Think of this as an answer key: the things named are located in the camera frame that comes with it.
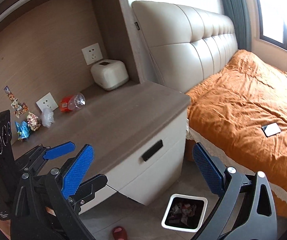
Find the blue gripper pad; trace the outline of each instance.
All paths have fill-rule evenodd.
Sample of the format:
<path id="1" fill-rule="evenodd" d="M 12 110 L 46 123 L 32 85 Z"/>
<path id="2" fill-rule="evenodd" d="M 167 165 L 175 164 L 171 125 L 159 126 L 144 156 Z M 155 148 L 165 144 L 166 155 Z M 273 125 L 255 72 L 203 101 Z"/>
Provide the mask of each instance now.
<path id="1" fill-rule="evenodd" d="M 211 192 L 221 197 L 224 178 L 200 143 L 194 145 L 192 156 Z"/>
<path id="2" fill-rule="evenodd" d="M 54 160 L 55 158 L 73 152 L 75 148 L 76 146 L 73 142 L 67 142 L 47 150 L 43 158 L 45 160 Z"/>
<path id="3" fill-rule="evenodd" d="M 74 195 L 94 159 L 94 150 L 86 144 L 62 176 L 62 194 L 65 199 Z"/>

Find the drawer handle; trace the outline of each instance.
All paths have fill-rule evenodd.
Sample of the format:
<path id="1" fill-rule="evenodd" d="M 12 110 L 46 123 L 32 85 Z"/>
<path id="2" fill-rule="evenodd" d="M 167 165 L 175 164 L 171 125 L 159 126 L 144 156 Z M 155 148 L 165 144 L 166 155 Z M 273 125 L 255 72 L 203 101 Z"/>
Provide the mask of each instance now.
<path id="1" fill-rule="evenodd" d="M 157 141 L 149 150 L 147 150 L 141 157 L 146 162 L 149 160 L 157 151 L 163 147 L 162 140 Z"/>

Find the red slipper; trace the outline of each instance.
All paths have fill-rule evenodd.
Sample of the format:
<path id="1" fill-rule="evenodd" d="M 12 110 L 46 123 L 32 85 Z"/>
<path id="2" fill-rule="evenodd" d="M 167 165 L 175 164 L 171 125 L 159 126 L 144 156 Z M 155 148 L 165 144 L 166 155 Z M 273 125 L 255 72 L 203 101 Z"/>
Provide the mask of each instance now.
<path id="1" fill-rule="evenodd" d="M 115 227 L 112 230 L 112 236 L 115 240 L 119 240 L 119 239 L 128 240 L 127 232 L 125 231 L 125 229 L 123 227 Z"/>

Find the metal screw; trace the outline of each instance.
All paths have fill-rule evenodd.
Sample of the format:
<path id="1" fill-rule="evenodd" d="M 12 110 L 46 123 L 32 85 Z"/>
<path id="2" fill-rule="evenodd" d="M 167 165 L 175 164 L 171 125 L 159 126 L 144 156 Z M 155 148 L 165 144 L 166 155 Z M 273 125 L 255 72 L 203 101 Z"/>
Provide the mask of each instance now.
<path id="1" fill-rule="evenodd" d="M 237 172 L 237 170 L 234 167 L 228 167 L 227 171 L 231 174 L 235 174 Z"/>
<path id="2" fill-rule="evenodd" d="M 264 178 L 264 177 L 266 176 L 266 174 L 264 174 L 263 171 L 258 171 L 258 176 L 259 176 L 260 178 Z"/>
<path id="3" fill-rule="evenodd" d="M 23 173 L 23 175 L 21 176 L 21 178 L 23 178 L 23 179 L 29 178 L 29 173 Z"/>
<path id="4" fill-rule="evenodd" d="M 57 175 L 59 173 L 59 169 L 58 168 L 53 168 L 52 170 L 51 170 L 51 174 L 52 175 Z"/>

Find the blue snack wrapper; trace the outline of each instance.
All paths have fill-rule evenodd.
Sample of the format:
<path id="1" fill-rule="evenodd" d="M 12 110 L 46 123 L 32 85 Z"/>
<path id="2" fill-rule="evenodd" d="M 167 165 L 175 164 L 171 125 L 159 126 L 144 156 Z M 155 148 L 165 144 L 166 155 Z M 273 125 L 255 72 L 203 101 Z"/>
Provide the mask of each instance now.
<path id="1" fill-rule="evenodd" d="M 18 133 L 18 139 L 19 140 L 27 139 L 30 135 L 30 127 L 28 123 L 23 121 L 21 124 L 18 122 L 15 122 L 15 124 Z"/>

